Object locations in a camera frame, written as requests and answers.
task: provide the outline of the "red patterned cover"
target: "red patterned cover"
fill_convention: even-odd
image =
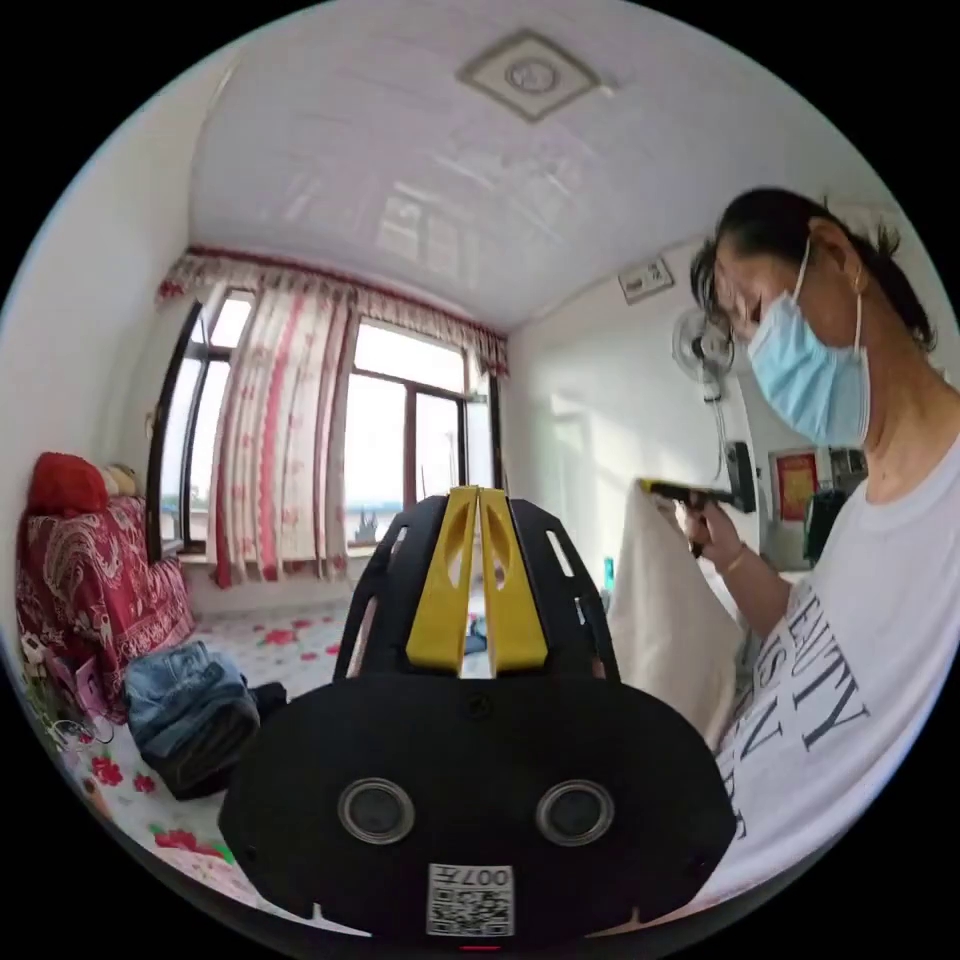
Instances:
[[[126,722],[127,664],[182,643],[196,626],[180,561],[147,561],[145,515],[142,498],[113,497],[102,513],[25,516],[20,532],[20,631],[74,669],[96,657],[114,723]]]

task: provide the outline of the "black hair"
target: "black hair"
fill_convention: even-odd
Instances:
[[[874,242],[854,233],[827,209],[825,202],[816,203],[776,187],[761,187],[740,194],[724,210],[713,237],[693,258],[690,288],[707,317],[730,335],[730,325],[717,298],[714,280],[717,245],[723,237],[731,237],[738,254],[743,256],[770,254],[799,267],[813,217],[829,220],[843,230],[864,268],[877,281],[914,340],[923,349],[932,350],[937,342],[936,331],[910,281],[893,259],[900,246],[896,231],[880,225]]]

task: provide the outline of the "ceiling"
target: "ceiling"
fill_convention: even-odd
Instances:
[[[594,89],[536,124],[456,79],[534,29]],[[781,184],[892,203],[740,54],[621,0],[336,0],[243,45],[199,138],[193,242],[326,266],[510,330]]]

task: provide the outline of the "red pillow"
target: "red pillow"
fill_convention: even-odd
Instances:
[[[103,474],[83,457],[69,453],[42,453],[33,468],[29,513],[98,513],[107,507],[107,485]]]

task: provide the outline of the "white t-shirt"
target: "white t-shirt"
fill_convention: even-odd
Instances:
[[[716,752],[737,832],[682,913],[771,879],[849,827],[946,680],[960,640],[960,438],[906,497],[878,506],[865,493],[756,643]]]

